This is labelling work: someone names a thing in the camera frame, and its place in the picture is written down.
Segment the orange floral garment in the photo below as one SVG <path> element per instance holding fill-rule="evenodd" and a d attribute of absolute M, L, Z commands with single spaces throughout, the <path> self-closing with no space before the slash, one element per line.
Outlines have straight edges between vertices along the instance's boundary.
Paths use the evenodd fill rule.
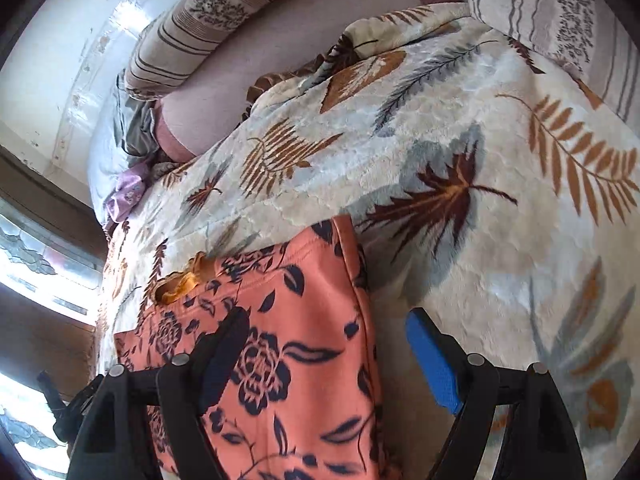
<path fill-rule="evenodd" d="M 367 263 L 352 220 L 216 260 L 217 275 L 115 335 L 130 370 L 191 351 L 233 308 L 250 331 L 224 393 L 202 421 L 233 479 L 387 479 L 382 389 Z"/>

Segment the stained glass window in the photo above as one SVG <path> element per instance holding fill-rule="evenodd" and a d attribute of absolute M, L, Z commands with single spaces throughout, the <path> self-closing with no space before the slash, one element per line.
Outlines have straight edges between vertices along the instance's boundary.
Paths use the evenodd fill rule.
<path fill-rule="evenodd" d="M 64 401 L 93 378 L 104 258 L 1 205 L 1 425 L 39 479 L 66 476 L 70 447 L 37 376 Z"/>

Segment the brown orange patterned garment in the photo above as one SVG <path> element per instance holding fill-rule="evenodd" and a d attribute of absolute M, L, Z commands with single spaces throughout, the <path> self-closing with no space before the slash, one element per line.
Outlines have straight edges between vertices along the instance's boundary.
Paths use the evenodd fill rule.
<path fill-rule="evenodd" d="M 217 275 L 216 259 L 198 252 L 186 268 L 162 278 L 153 290 L 154 304 L 167 306 Z"/>

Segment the lilac floral cloth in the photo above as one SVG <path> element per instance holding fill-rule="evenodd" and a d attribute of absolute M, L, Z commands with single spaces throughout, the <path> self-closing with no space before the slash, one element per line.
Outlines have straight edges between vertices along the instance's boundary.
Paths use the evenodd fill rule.
<path fill-rule="evenodd" d="M 140 202 L 148 185 L 149 174 L 149 165 L 140 162 L 117 177 L 114 191 L 105 201 L 108 218 L 114 223 L 124 222 Z"/>

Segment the cream leaf-pattern fleece blanket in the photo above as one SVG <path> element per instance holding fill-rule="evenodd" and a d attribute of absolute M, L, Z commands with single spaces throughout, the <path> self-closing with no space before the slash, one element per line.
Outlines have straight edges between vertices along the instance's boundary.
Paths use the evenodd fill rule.
<path fill-rule="evenodd" d="M 492 364 L 547 365 L 587 476 L 618 473 L 639 440 L 639 133 L 463 3 L 351 24 L 317 73 L 152 185 L 112 236 L 99 368 L 198 252 L 337 216 L 366 258 L 396 477 L 426 477 L 449 426 L 405 336 L 414 308 Z"/>

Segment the grey crumpled cloth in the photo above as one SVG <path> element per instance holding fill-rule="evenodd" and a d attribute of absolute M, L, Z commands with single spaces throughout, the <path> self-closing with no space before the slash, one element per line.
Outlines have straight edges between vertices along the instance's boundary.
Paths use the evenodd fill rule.
<path fill-rule="evenodd" d="M 155 101 L 133 98 L 125 88 L 125 71 L 116 77 L 114 135 L 118 145 L 131 156 L 149 157 L 158 150 L 155 129 Z"/>

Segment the striped brown bolster pillow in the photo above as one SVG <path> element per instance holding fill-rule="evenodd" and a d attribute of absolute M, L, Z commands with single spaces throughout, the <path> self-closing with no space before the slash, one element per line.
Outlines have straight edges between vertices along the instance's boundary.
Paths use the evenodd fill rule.
<path fill-rule="evenodd" d="M 180 87 L 232 32 L 274 0 L 179 0 L 143 29 L 124 71 L 139 101 Z"/>

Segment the striped floral pillow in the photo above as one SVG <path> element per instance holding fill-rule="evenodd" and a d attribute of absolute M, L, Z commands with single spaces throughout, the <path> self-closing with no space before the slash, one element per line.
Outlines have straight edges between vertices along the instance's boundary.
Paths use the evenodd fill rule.
<path fill-rule="evenodd" d="M 548 56 L 639 130 L 639 43 L 605 0 L 468 0 L 474 18 Z"/>

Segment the mauve bed sheet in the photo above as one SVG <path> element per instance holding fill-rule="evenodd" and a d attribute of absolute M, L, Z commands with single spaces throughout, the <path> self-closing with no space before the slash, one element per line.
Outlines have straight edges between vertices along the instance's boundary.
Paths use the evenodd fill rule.
<path fill-rule="evenodd" d="M 352 22 L 420 3 L 460 0 L 276 0 L 224 40 L 156 108 L 155 135 L 174 162 L 205 153 L 239 125 L 258 78 L 298 70 Z"/>

